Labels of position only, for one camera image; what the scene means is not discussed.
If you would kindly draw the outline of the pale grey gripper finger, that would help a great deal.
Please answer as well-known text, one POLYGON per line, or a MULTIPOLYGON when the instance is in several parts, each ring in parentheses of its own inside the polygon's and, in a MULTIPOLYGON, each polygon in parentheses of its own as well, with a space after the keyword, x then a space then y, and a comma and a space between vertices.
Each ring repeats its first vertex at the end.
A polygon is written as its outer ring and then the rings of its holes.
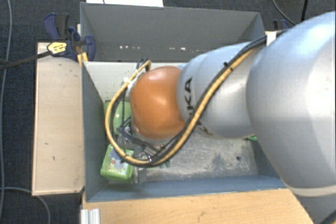
POLYGON ((143 167, 136 167, 134 169, 134 182, 136 184, 143 184, 147 182, 147 169, 143 167))

